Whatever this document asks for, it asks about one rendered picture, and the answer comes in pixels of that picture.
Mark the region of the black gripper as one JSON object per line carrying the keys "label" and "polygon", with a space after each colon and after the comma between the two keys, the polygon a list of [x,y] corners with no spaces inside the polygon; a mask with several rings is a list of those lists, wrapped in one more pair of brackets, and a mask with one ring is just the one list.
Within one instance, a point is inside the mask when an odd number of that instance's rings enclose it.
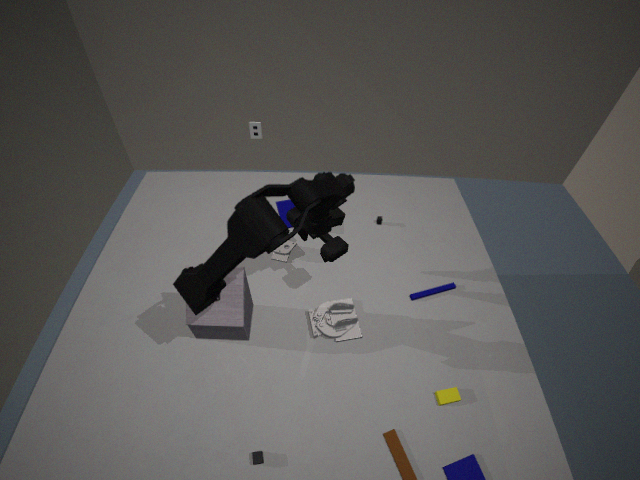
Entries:
{"label": "black gripper", "polygon": [[[296,207],[288,210],[286,218],[293,228],[300,214]],[[340,236],[333,238],[327,233],[328,220],[331,218],[332,214],[330,212],[322,220],[313,220],[306,216],[303,226],[298,232],[303,241],[306,241],[309,235],[312,239],[320,238],[325,243],[320,250],[320,255],[325,263],[327,261],[333,262],[347,253],[349,246]]]}

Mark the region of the yellow rectangular block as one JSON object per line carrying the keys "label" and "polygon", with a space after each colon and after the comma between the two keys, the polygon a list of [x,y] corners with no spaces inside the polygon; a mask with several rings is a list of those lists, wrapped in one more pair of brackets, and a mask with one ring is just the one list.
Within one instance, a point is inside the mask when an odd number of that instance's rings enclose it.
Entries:
{"label": "yellow rectangular block", "polygon": [[458,392],[458,389],[456,387],[444,389],[444,390],[438,390],[434,393],[439,406],[462,400],[459,396],[460,393]]}

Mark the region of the brown flat bar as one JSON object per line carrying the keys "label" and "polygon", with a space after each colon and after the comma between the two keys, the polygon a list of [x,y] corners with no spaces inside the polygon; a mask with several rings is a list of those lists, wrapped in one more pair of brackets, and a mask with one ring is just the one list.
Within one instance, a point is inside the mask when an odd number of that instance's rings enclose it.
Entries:
{"label": "brown flat bar", "polygon": [[409,459],[405,454],[405,450],[401,446],[401,442],[398,439],[397,433],[395,429],[390,430],[389,432],[383,434],[385,437],[385,441],[389,446],[390,452],[394,457],[394,461],[397,465],[397,469],[400,471],[401,477],[403,480],[417,480],[415,476],[415,472],[411,468],[412,465],[409,463]]}

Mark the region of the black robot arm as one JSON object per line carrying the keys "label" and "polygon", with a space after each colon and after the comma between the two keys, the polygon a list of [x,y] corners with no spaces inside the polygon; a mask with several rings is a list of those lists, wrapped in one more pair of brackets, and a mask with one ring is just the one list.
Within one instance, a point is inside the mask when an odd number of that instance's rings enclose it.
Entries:
{"label": "black robot arm", "polygon": [[[199,314],[221,299],[221,290],[226,287],[223,278],[231,270],[245,258],[255,259],[265,251],[269,254],[291,239],[301,230],[306,216],[322,220],[330,212],[327,233],[342,225],[345,213],[339,206],[354,192],[354,182],[351,174],[334,177],[331,172],[324,172],[313,180],[303,177],[290,184],[267,185],[249,195],[235,206],[228,220],[228,238],[205,263],[184,268],[174,281],[175,289],[193,313]],[[285,195],[301,213],[291,233],[265,198]]]}

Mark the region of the blue flat bar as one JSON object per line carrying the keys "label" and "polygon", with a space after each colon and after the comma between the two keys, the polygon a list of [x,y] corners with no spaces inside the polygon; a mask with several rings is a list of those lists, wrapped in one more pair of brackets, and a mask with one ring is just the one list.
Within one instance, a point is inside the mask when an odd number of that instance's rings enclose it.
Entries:
{"label": "blue flat bar", "polygon": [[410,299],[412,301],[414,301],[414,300],[418,300],[418,299],[420,299],[422,297],[425,297],[425,296],[434,295],[434,294],[437,294],[437,293],[441,293],[441,292],[445,292],[445,291],[448,291],[448,290],[456,289],[456,287],[457,286],[455,285],[455,283],[452,282],[452,283],[445,284],[445,285],[443,285],[441,287],[437,287],[437,288],[434,288],[434,289],[429,289],[429,290],[421,291],[421,292],[418,292],[418,293],[410,294],[409,297],[410,297]]}

